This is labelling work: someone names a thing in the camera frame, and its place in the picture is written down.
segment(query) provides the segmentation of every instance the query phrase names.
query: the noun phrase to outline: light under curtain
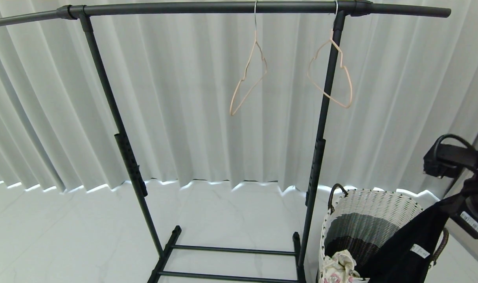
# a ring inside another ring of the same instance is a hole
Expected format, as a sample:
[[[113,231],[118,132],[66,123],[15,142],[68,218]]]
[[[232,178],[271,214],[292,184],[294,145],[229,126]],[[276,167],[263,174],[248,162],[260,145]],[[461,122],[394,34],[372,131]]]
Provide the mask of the light under curtain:
[[[124,1],[104,0],[88,5]],[[0,17],[84,4],[2,1]],[[349,109],[331,102],[320,184],[430,190],[422,174],[445,133],[478,133],[478,0],[398,0],[452,9],[449,18],[347,17],[341,41],[353,79]],[[228,109],[253,41],[253,15],[92,18],[99,50],[145,179],[278,181],[306,191],[321,93],[306,76],[333,15],[258,15],[266,77]],[[323,85],[327,51],[311,75]],[[264,69],[255,53],[240,95]],[[347,100],[345,73],[332,95]],[[0,181],[71,190],[128,179],[86,40],[77,21],[0,28]]]

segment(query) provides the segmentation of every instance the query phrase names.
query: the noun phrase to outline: white floral cloth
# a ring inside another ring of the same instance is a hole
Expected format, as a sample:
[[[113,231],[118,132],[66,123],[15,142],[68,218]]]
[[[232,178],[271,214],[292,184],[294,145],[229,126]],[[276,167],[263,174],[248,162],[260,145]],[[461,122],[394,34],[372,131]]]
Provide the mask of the white floral cloth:
[[[366,283],[354,270],[356,261],[347,250],[325,256],[320,266],[320,283]]]

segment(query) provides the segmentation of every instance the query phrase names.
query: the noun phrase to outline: black cable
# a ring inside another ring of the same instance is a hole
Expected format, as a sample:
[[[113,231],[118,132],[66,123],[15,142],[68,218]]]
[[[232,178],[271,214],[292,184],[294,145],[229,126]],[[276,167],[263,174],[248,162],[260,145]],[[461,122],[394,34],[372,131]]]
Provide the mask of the black cable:
[[[437,160],[437,152],[438,152],[438,147],[439,145],[442,143],[443,140],[445,140],[446,138],[453,138],[455,140],[458,140],[460,141],[460,143],[462,143],[467,149],[471,149],[471,150],[474,150],[476,151],[475,147],[473,147],[473,145],[471,145],[471,143],[469,143],[467,140],[465,140],[464,138],[461,138],[460,136],[457,136],[455,134],[444,134],[443,136],[440,136],[436,141],[435,141],[435,144],[433,145],[433,160]]]

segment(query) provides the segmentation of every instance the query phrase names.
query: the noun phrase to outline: white label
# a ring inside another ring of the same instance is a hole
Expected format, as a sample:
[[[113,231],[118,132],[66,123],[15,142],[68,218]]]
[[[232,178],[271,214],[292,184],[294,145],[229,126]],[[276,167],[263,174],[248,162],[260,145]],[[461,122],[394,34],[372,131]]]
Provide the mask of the white label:
[[[421,246],[417,244],[414,244],[410,250],[417,253],[422,258],[427,258],[430,255],[428,251],[426,251],[425,249],[423,249]]]
[[[461,218],[466,221],[475,231],[478,232],[478,222],[473,219],[467,212],[463,211],[461,213]]]

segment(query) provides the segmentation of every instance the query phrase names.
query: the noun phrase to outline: laundry basket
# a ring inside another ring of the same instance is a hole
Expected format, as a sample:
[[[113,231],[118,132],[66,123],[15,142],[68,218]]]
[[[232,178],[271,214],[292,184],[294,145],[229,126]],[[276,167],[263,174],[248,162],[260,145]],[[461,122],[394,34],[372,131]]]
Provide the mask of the laundry basket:
[[[334,207],[333,195],[337,188],[343,195]],[[356,261],[355,270],[359,271],[389,238],[421,211],[417,202],[400,193],[366,189],[345,191],[342,185],[335,184],[322,226],[320,266],[325,256],[347,250]],[[432,257],[434,264],[447,239],[444,229],[443,241]]]

